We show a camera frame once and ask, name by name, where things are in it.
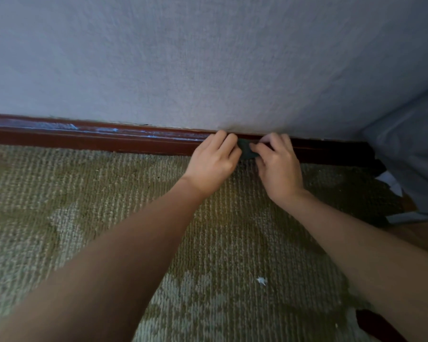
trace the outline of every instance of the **floor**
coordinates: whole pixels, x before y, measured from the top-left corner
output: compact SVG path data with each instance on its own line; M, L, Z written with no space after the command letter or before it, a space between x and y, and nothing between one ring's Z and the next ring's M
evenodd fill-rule
M0 145L0 318L51 270L166 192L188 161ZM321 200L367 222L382 225L402 211L366 169L302 171ZM355 319L361 308L370 305L269 200L254 162L243 161L196 212L136 340L370 341Z

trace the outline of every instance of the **textured wallpaper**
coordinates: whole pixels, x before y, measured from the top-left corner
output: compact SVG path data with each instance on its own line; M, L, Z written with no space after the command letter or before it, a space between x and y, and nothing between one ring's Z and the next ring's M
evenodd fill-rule
M351 139L428 89L428 0L0 0L0 113Z

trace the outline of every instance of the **dark green cloth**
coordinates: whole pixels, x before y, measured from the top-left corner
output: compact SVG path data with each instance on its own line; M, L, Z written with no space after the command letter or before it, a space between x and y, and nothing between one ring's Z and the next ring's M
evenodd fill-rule
M240 157L241 160L251 160L253 158L256 158L258 154L251 150L249 146L250 141L247 139L238 139L238 146L242 150L242 154Z

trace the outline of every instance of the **wooden skirting board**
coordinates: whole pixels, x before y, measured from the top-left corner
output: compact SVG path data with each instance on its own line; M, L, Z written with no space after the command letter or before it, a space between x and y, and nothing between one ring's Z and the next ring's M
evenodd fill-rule
M212 132L0 114L0 144L191 155ZM260 135L238 134L258 141ZM367 143L292 138L302 163L377 167Z

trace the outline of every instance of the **forearm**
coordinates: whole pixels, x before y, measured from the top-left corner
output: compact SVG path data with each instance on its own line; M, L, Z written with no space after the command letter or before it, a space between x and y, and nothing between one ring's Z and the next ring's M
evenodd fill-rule
M0 340L130 340L203 197L180 180L43 282Z
M282 206L409 341L428 341L428 253L310 194Z

